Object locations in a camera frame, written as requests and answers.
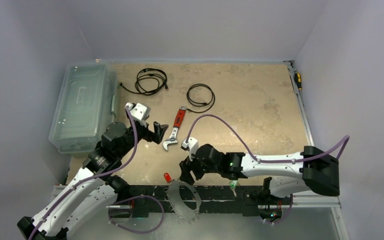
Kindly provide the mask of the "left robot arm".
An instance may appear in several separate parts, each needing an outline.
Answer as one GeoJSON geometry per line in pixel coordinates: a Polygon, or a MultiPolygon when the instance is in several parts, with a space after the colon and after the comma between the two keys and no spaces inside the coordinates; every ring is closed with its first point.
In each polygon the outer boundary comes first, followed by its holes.
{"type": "Polygon", "coordinates": [[[144,193],[134,194],[131,186],[115,172],[126,167],[122,158],[135,152],[141,140],[160,144],[168,125],[153,123],[154,130],[139,120],[130,127],[122,122],[108,125],[101,140],[72,181],[51,203],[33,217],[25,216],[17,227],[26,240],[67,240],[75,229],[100,209],[145,199],[144,193]]]}

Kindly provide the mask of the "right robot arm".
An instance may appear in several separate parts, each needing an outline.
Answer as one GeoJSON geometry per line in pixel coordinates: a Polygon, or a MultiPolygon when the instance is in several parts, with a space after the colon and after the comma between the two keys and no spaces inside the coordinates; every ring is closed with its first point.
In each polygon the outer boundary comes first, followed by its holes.
{"type": "Polygon", "coordinates": [[[216,150],[210,144],[194,149],[179,163],[180,180],[193,185],[205,174],[231,181],[264,176],[260,196],[268,204],[291,194],[312,191],[340,195],[339,160],[315,146],[286,155],[256,155],[216,150]]]}

